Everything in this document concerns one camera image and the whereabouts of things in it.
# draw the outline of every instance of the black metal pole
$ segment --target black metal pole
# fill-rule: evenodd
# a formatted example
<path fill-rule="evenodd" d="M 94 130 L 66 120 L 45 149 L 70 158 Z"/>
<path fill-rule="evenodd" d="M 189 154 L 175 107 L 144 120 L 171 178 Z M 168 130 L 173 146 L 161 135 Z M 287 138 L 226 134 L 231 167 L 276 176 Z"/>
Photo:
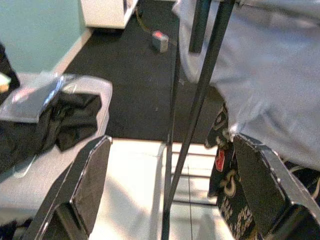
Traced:
<path fill-rule="evenodd" d="M 189 117 L 189 127 L 188 131 L 184 137 L 182 147 L 180 150 L 178 162 L 175 168 L 169 197 L 164 204 L 164 212 L 169 212 L 175 192 L 177 189 L 177 185 L 179 182 L 179 178 L 184 167 L 184 163 L 188 154 L 189 146 L 191 143 L 191 139 L 194 135 L 195 128 L 198 122 L 198 118 L 201 112 L 202 104 L 204 102 L 207 89 L 209 87 L 210 79 L 212 77 L 219 50 L 228 26 L 228 22 L 235 4 L 235 0 L 224 0 L 219 3 L 219 8 L 215 17 L 213 30 L 211 33 L 208 49 L 204 58 L 204 63 L 202 66 L 199 83 L 197 85 L 196 93 L 193 99 L 193 104 Z"/>
<path fill-rule="evenodd" d="M 180 78 L 180 53 L 179 40 L 177 40 L 175 64 L 174 64 L 174 78 L 171 85 L 171 100 L 170 100 L 170 125 L 166 142 L 166 162 L 165 162 L 165 176 L 164 176 L 164 197 L 163 197 L 163 216 L 162 216 L 162 233 L 161 239 L 168 240 L 170 232 L 170 210 L 165 211 L 165 205 L 168 202 L 170 187 L 171 187 L 171 169 L 172 169 L 172 144 L 174 141 L 175 116 L 176 116 L 176 100 L 177 91 Z"/>
<path fill-rule="evenodd" d="M 194 10 L 189 52 L 200 53 L 209 16 L 211 0 L 197 0 Z"/>

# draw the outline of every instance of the gray cloth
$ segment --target gray cloth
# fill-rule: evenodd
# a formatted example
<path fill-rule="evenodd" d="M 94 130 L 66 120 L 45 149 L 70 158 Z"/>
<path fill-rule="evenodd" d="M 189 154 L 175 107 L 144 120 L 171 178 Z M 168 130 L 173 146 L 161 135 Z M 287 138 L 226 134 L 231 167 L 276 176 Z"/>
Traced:
<path fill-rule="evenodd" d="M 315 12 L 320 16 L 320 2 L 260 2 L 271 3 L 270 9 L 234 7 L 210 84 L 226 101 L 232 133 L 320 170 L 320 27 L 314 18 Z M 299 10 L 302 2 L 303 17 L 284 10 Z M 195 4 L 180 0 L 173 7 L 180 18 L 181 64 L 191 82 L 199 80 L 219 3 L 211 3 L 200 54 L 188 52 Z"/>

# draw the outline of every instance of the floor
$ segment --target floor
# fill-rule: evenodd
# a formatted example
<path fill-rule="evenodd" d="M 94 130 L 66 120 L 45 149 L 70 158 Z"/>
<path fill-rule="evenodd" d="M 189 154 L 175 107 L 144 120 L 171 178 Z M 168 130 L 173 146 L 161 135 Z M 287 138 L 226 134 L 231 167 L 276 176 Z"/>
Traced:
<path fill-rule="evenodd" d="M 175 143 L 173 152 L 181 145 Z M 216 149 L 192 144 L 183 174 L 210 176 Z M 90 240 L 159 240 L 166 148 L 159 141 L 114 138 L 107 177 Z M 172 172 L 178 153 L 172 156 Z M 182 177 L 175 201 L 215 203 L 207 199 L 208 178 Z M 216 206 L 173 203 L 170 240 L 232 240 Z"/>
<path fill-rule="evenodd" d="M 173 41 L 178 35 L 178 19 L 173 2 L 139 0 L 142 21 L 152 31 L 159 30 Z M 165 141 L 170 119 L 171 84 L 176 47 L 157 52 L 152 37 L 132 16 L 123 32 L 96 29 L 66 69 L 66 73 L 91 75 L 112 82 L 113 93 L 106 134 L 114 138 Z M 177 93 L 175 141 L 182 142 L 197 84 L 180 73 Z M 223 103 L 210 87 L 193 136 L 193 143 L 204 143 Z"/>

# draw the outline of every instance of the white tile floor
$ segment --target white tile floor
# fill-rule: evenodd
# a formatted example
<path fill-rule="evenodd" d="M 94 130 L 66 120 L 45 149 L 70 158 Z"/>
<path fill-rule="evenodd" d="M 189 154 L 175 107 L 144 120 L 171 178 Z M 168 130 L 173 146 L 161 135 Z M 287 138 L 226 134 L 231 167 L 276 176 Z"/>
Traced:
<path fill-rule="evenodd" d="M 173 151 L 180 150 L 173 145 Z M 113 139 L 107 177 L 90 240 L 159 240 L 161 238 L 165 146 L 157 141 Z M 210 176 L 216 149 L 192 145 L 182 173 Z M 178 153 L 172 157 L 174 171 Z M 175 200 L 207 203 L 209 179 L 182 177 Z M 233 239 L 215 206 L 172 204 L 170 240 Z"/>

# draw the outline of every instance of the white baseboard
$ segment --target white baseboard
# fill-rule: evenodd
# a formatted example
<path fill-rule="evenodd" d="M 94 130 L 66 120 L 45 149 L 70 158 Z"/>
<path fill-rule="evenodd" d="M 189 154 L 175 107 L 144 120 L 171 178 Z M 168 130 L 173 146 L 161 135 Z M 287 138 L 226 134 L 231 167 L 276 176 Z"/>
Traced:
<path fill-rule="evenodd" d="M 53 67 L 52 72 L 63 74 L 68 65 L 72 62 L 78 52 L 83 48 L 86 42 L 92 35 L 92 30 L 86 28 L 83 34 L 75 41 L 69 51 L 60 59 L 60 61 Z"/>

